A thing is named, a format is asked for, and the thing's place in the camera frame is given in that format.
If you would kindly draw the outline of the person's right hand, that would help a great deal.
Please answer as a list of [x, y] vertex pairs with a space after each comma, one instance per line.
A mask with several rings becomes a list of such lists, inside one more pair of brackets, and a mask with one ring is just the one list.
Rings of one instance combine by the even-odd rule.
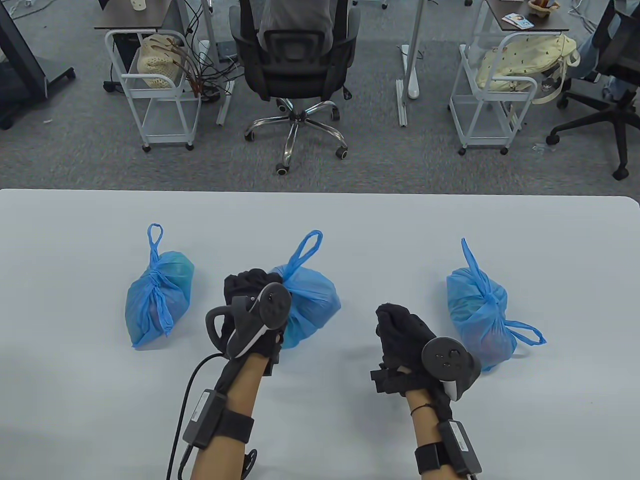
[[398, 393], [405, 397], [409, 391], [426, 390], [429, 406], [438, 420], [451, 420], [451, 400], [442, 382], [427, 371], [422, 361], [423, 349], [436, 338], [435, 334], [404, 306], [387, 302], [377, 307], [375, 315], [382, 362], [370, 377], [377, 393]]

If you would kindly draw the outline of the person's left hand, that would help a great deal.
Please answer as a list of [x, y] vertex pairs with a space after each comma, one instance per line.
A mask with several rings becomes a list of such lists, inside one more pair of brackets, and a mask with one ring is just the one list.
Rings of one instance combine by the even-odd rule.
[[292, 306], [281, 275], [262, 269], [229, 275], [224, 297], [230, 311], [224, 316], [221, 340], [228, 357], [258, 354], [278, 364]]

